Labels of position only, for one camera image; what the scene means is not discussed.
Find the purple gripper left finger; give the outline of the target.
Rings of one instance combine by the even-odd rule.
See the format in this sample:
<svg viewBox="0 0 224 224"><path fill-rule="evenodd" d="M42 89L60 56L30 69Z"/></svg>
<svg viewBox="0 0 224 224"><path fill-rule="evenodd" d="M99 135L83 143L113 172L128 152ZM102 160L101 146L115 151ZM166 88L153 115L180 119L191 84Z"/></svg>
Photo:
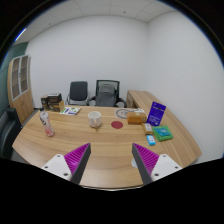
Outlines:
<svg viewBox="0 0 224 224"><path fill-rule="evenodd" d="M42 169L65 180L79 184L91 154L91 145L84 144L66 155L56 154Z"/></svg>

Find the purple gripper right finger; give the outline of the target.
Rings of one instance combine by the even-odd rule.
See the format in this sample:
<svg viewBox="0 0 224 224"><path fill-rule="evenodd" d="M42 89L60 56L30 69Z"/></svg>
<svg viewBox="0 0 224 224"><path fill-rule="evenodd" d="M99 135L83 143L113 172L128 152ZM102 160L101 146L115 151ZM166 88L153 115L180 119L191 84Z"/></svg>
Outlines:
<svg viewBox="0 0 224 224"><path fill-rule="evenodd" d="M132 144L132 154L144 185L182 169L167 154L158 155L136 143Z"/></svg>

